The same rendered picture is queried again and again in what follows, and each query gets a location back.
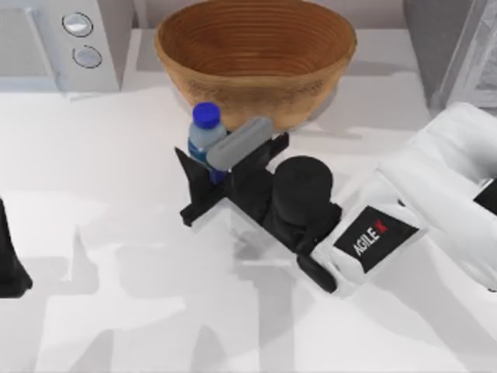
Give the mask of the brown woven basket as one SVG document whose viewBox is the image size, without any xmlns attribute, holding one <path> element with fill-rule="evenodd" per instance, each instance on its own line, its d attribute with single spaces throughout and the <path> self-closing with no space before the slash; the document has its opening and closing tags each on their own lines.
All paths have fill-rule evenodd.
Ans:
<svg viewBox="0 0 497 373">
<path fill-rule="evenodd" d="M 229 130 L 267 116 L 277 130 L 329 98 L 356 51 L 352 24 L 308 0 L 203 0 L 162 20 L 155 50 L 190 105 L 211 101 Z"/>
</svg>

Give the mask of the clear bottle with blue cap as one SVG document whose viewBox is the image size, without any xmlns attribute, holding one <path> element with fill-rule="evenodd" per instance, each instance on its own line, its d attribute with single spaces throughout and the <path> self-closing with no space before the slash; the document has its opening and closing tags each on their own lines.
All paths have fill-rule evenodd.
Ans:
<svg viewBox="0 0 497 373">
<path fill-rule="evenodd" d="M 210 181 L 217 184 L 222 181 L 225 172 L 218 171 L 208 164 L 207 153 L 228 135 L 221 120 L 221 110 L 215 103 L 202 102 L 193 107 L 192 115 L 187 141 L 189 155 L 207 167 Z"/>
</svg>

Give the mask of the round grey microwave knob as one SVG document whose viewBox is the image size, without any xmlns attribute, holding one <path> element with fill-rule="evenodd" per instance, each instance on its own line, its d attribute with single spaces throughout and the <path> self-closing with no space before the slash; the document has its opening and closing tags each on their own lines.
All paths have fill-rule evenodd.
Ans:
<svg viewBox="0 0 497 373">
<path fill-rule="evenodd" d="M 103 62 L 103 56 L 92 46 L 84 45 L 72 50 L 73 61 L 85 69 L 98 68 Z"/>
<path fill-rule="evenodd" d="M 92 20 L 82 12 L 63 15 L 61 25 L 66 33 L 78 38 L 89 36 L 94 28 Z"/>
</svg>

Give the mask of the pale grey rounded box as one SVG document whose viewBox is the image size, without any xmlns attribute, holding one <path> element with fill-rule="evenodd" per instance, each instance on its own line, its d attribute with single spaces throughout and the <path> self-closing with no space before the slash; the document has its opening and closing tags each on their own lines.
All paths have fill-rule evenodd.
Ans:
<svg viewBox="0 0 497 373">
<path fill-rule="evenodd" d="M 243 123 L 207 152 L 207 163 L 219 171 L 228 171 L 273 136 L 273 122 L 268 117 L 253 117 Z"/>
</svg>

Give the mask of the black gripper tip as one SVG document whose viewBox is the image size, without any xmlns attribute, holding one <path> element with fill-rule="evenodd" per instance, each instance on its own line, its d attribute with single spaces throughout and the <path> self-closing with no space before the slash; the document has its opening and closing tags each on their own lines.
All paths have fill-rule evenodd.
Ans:
<svg viewBox="0 0 497 373">
<path fill-rule="evenodd" d="M 33 280 L 16 254 L 3 199 L 0 198 L 0 298 L 21 298 Z"/>
</svg>

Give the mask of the pale microwave oven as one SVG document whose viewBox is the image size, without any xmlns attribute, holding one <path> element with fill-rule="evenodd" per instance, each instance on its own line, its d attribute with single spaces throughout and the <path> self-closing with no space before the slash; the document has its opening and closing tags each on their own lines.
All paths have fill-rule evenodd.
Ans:
<svg viewBox="0 0 497 373">
<path fill-rule="evenodd" d="M 73 12 L 92 20 L 89 36 L 64 31 Z M 135 19 L 133 0 L 0 0 L 0 92 L 120 91 Z M 73 61 L 84 45 L 103 56 L 98 68 Z"/>
</svg>

